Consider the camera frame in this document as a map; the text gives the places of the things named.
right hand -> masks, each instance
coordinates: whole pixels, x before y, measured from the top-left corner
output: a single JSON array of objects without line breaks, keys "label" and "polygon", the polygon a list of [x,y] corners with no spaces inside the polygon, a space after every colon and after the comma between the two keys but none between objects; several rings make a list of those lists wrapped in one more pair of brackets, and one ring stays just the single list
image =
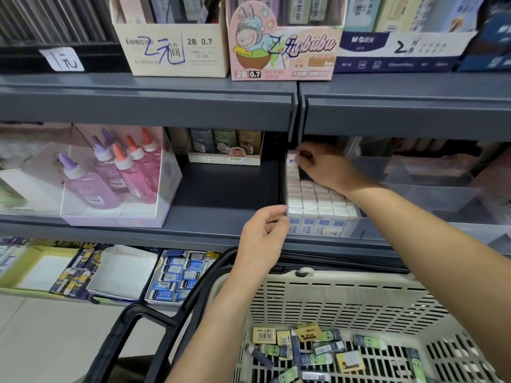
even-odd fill
[{"label": "right hand", "polygon": [[371,182],[342,156],[342,152],[327,143],[304,142],[296,148],[301,152],[296,162],[312,180],[347,195],[348,192]]}]

black basket handle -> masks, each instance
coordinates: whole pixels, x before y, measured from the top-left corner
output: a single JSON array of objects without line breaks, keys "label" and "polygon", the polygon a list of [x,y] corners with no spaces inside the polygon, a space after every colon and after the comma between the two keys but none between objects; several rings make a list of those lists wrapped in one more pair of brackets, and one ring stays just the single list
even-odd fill
[{"label": "black basket handle", "polygon": [[163,336],[160,345],[154,355],[144,383],[161,383],[165,380],[163,366],[169,358],[170,351],[181,332],[184,323],[188,316],[194,309],[199,298],[203,285],[207,282],[206,278],[212,274],[216,269],[219,269],[227,264],[232,264],[236,257],[237,247],[230,248],[220,255],[213,265],[204,273],[199,279],[199,282],[188,294],[186,300],[182,303],[175,316],[169,317],[157,310],[145,306],[141,303],[131,304],[126,307],[121,315],[118,317],[112,330],[106,337],[103,345],[101,346],[98,354],[94,358],[92,365],[85,376],[83,383],[106,383],[113,367],[121,353],[126,341],[128,340],[135,324],[141,318],[146,318],[165,327],[165,335]]}]

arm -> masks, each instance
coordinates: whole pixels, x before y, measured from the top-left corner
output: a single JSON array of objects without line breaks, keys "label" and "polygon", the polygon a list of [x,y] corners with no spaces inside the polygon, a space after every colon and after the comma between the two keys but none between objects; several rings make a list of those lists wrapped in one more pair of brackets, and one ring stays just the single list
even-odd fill
[{"label": "arm", "polygon": [[362,208],[406,266],[511,381],[511,261],[358,172],[327,144],[306,142],[299,166]]},{"label": "arm", "polygon": [[252,298],[277,263],[289,230],[285,211],[265,207],[245,224],[233,269],[166,383],[232,380]]}]

purple bottle cap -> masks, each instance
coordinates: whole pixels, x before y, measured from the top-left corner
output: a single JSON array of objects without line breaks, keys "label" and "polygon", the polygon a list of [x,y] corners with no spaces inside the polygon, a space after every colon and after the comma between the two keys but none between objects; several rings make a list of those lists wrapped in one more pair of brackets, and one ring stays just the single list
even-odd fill
[{"label": "purple bottle cap", "polygon": [[92,136],[94,151],[99,153],[104,153],[106,151],[105,145],[101,141],[99,141],[98,136]]},{"label": "purple bottle cap", "polygon": [[66,153],[59,153],[59,160],[66,170],[72,170],[78,166]]},{"label": "purple bottle cap", "polygon": [[101,129],[101,134],[103,135],[103,138],[105,139],[105,146],[111,147],[115,143],[115,139],[112,137],[110,132],[106,129]]}]

left hand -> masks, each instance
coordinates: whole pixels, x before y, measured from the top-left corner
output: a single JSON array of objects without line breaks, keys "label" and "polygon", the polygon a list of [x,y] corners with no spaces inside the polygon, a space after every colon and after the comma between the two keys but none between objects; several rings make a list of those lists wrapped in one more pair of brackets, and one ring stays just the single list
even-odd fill
[{"label": "left hand", "polygon": [[261,208],[245,223],[232,274],[260,282],[275,266],[289,231],[285,205]]}]

